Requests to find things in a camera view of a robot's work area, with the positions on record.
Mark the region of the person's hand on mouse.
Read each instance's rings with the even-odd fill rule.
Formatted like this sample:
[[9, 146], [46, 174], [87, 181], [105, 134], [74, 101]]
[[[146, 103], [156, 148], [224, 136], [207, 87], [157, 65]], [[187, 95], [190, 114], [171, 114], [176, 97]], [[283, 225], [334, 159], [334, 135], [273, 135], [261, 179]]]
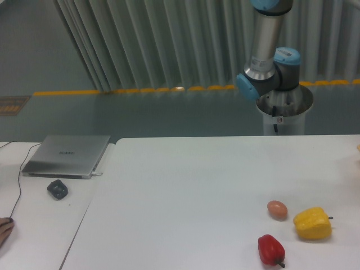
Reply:
[[12, 230], [15, 226], [15, 222], [10, 217], [1, 218], [0, 220], [0, 246], [3, 245], [5, 240], [12, 233]]

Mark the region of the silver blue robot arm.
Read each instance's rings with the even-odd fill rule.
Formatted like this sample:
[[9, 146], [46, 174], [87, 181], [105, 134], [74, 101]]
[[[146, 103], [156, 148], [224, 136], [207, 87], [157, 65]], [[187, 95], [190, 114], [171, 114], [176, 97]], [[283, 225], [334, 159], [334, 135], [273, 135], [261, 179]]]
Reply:
[[256, 11], [251, 54], [236, 85], [248, 100], [257, 100], [272, 90], [291, 91], [299, 85], [300, 53], [277, 47], [285, 15], [293, 1], [251, 1]]

